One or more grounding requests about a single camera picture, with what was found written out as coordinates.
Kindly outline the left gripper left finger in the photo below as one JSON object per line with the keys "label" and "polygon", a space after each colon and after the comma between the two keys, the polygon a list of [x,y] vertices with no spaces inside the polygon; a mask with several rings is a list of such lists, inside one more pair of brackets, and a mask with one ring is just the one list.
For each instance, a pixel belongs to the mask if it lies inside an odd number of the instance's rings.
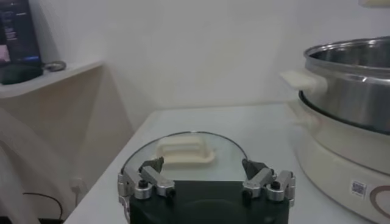
{"label": "left gripper left finger", "polygon": [[173,198],[176,194],[175,182],[160,174],[164,158],[145,161],[135,170],[131,165],[123,165],[118,174],[118,195],[123,201],[133,195],[138,200],[151,198],[152,191],[164,198]]}

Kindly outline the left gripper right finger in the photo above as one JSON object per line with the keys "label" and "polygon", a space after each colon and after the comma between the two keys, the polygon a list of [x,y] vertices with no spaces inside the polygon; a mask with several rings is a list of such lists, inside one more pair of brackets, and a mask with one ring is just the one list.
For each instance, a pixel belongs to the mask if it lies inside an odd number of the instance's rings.
{"label": "left gripper right finger", "polygon": [[242,159],[241,164],[246,173],[242,191],[244,201],[251,202],[265,195],[267,200],[275,203],[295,202],[296,177],[293,172],[283,170],[277,174],[265,163],[248,159]]}

